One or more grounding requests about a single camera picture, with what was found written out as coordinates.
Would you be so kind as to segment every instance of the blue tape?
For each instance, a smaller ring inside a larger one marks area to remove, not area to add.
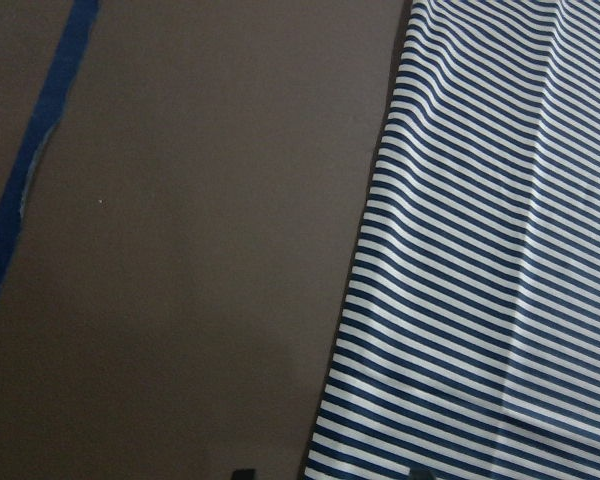
[[[38,157],[62,116],[97,13],[98,0],[74,1],[0,199],[0,287],[18,242],[27,191]]]

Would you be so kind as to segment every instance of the navy and white stripe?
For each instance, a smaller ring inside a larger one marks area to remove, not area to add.
[[[307,479],[600,479],[600,2],[412,6]]]

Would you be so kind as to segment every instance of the gray surface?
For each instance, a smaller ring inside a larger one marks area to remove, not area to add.
[[[0,1],[0,191],[67,5]],[[103,2],[0,298],[0,479],[296,476],[402,10]]]

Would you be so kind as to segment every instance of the brown cardboard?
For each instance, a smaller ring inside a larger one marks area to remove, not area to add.
[[[0,191],[68,6],[0,2]],[[0,298],[1,480],[295,478],[404,8],[102,2]]]

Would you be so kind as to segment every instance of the navy stripe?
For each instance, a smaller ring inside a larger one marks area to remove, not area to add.
[[[97,0],[75,0],[0,199],[0,287],[16,248],[24,202],[38,156],[60,120],[98,12]]]
[[[598,31],[415,0],[306,478],[600,478]]]

